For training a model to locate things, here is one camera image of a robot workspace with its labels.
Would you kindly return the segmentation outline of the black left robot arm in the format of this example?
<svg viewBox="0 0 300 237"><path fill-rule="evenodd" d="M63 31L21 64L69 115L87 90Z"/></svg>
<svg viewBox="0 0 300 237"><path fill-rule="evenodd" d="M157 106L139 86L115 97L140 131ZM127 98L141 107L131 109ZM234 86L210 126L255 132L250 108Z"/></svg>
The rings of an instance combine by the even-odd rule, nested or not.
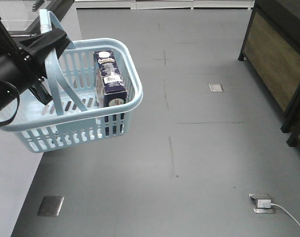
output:
<svg viewBox="0 0 300 237"><path fill-rule="evenodd" d="M59 28L35 36L13 38L0 17L0 111L26 90L44 105L52 96L43 85L44 62L52 50L60 56L70 40Z"/></svg>

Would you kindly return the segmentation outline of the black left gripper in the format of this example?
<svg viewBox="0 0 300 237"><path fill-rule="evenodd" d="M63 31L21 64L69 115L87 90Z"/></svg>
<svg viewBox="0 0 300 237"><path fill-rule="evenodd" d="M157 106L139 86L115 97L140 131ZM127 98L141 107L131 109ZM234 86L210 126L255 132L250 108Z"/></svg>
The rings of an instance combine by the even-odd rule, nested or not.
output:
<svg viewBox="0 0 300 237"><path fill-rule="evenodd" d="M0 106L18 99L26 90L42 104L48 104L52 96L43 85L45 59L54 49L59 58L70 42L66 32L59 28L15 39L0 17Z"/></svg>

